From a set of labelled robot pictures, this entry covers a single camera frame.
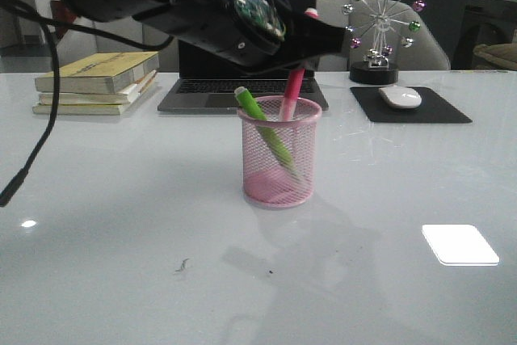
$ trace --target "ferris wheel base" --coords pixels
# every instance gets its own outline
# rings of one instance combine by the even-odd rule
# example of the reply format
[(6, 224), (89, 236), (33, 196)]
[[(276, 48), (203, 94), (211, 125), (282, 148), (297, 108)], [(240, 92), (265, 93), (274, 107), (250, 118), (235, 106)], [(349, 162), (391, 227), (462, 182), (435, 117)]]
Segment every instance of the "ferris wheel base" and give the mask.
[(367, 61), (354, 62), (350, 67), (350, 80), (360, 84), (389, 85), (398, 81), (398, 67), (371, 68)]

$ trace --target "pink pen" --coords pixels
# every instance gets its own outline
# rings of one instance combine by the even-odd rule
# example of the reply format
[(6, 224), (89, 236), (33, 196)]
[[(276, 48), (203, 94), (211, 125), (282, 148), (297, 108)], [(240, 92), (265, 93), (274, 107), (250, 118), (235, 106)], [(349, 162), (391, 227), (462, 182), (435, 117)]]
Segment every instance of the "pink pen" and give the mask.
[[(305, 10), (305, 14), (317, 18), (317, 10), (314, 8), (308, 8)], [(280, 119), (282, 121), (292, 120), (304, 75), (305, 69), (303, 67), (293, 69), (289, 72), (288, 84), (285, 87), (284, 98), (280, 105)]]

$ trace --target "pink wire mesh cup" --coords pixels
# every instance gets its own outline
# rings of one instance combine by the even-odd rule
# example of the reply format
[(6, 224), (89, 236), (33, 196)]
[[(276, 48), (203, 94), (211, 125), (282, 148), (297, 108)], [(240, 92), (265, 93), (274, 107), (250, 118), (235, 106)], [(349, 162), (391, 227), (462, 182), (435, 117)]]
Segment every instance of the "pink wire mesh cup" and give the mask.
[[(313, 194), (316, 124), (322, 108), (307, 99), (298, 99), (292, 121), (279, 121), (282, 96), (257, 98), (268, 118), (256, 120), (242, 109), (242, 161), (244, 193), (248, 200), (268, 208), (289, 208), (303, 204)], [(292, 168), (275, 156), (264, 138), (263, 129), (272, 128), (282, 150), (290, 153)]]

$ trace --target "white table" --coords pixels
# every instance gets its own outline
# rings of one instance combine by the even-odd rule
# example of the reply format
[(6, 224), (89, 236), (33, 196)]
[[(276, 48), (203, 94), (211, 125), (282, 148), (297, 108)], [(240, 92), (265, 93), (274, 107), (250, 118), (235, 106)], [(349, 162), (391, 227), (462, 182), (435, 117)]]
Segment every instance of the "white table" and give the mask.
[[(0, 74), (2, 185), (46, 125), (34, 76)], [(406, 125), (318, 74), (316, 191), (283, 211), (243, 198), (236, 116), (157, 112), (176, 78), (59, 117), (0, 208), (0, 344), (516, 343), (516, 73), (401, 73), (473, 119)], [(499, 265), (442, 265), (427, 224), (476, 226)]]

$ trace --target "yellow book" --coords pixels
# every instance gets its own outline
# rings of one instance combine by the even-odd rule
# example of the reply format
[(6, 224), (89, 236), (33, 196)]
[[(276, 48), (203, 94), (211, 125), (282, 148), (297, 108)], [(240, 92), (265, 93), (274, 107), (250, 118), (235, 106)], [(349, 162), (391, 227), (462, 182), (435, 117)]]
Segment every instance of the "yellow book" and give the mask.
[[(114, 94), (63, 92), (59, 94), (59, 104), (130, 104), (140, 97), (140, 93), (154, 80), (156, 73), (157, 70), (153, 70), (145, 77)], [(52, 101), (52, 92), (41, 92), (39, 94), (39, 104), (51, 105)]]
[[(114, 94), (158, 67), (158, 52), (96, 53), (60, 68), (61, 92)], [(37, 91), (52, 92), (53, 72), (34, 83)]]
[[(57, 107), (58, 115), (120, 115), (131, 107), (152, 85), (154, 76), (144, 82), (138, 95), (131, 103), (106, 104), (106, 103), (87, 103), (87, 104), (59, 104)], [(37, 103), (32, 107), (36, 114), (48, 115), (52, 105)]]

